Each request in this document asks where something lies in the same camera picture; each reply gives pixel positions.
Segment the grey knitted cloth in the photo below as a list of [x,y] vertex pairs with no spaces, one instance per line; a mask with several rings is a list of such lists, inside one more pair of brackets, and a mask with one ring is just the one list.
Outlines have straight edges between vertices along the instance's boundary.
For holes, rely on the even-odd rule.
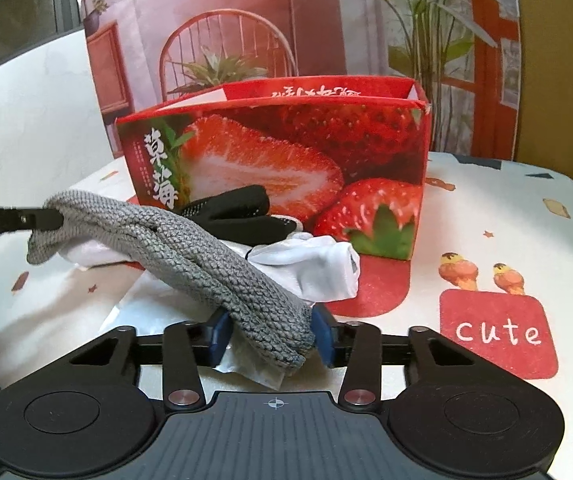
[[201,304],[226,309],[255,351],[286,374],[313,351],[311,307],[193,221],[81,190],[55,194],[44,206],[62,214],[63,226],[32,231],[28,263],[38,266],[66,243],[91,238]]

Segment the white cloth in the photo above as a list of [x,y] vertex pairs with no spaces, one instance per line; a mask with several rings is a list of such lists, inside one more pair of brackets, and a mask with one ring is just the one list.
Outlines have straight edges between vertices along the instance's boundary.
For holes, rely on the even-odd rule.
[[360,257],[349,242],[293,232],[270,245],[224,244],[296,297],[313,304],[357,296]]

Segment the black dotted glove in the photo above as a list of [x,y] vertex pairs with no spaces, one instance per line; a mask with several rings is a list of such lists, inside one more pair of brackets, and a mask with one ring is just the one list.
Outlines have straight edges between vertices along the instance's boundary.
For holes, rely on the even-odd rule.
[[195,200],[178,214],[218,240],[247,246],[281,242],[302,227],[299,220],[272,216],[269,209],[266,189],[255,184]]

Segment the printed living room backdrop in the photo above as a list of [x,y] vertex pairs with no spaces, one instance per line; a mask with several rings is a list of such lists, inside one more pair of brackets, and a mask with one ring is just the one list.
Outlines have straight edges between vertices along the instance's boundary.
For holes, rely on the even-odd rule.
[[78,0],[104,124],[252,76],[416,79],[434,150],[511,159],[518,0]]

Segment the cartoon printed tablecloth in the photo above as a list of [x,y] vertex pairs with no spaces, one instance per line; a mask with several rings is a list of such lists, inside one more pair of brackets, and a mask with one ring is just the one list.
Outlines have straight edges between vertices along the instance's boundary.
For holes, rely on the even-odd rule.
[[[206,315],[133,264],[30,266],[26,245],[24,233],[0,236],[0,385],[109,328],[157,334]],[[546,391],[565,419],[550,471],[573,479],[572,179],[431,155],[413,258],[365,259],[358,297],[331,309],[387,334],[431,327]]]

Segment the red strawberry cardboard box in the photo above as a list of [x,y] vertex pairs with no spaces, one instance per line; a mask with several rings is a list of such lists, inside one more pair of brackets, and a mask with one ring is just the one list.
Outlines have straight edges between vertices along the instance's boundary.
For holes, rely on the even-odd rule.
[[415,80],[349,75],[175,92],[117,123],[142,204],[180,211],[256,184],[272,214],[395,260],[413,254],[431,129]]

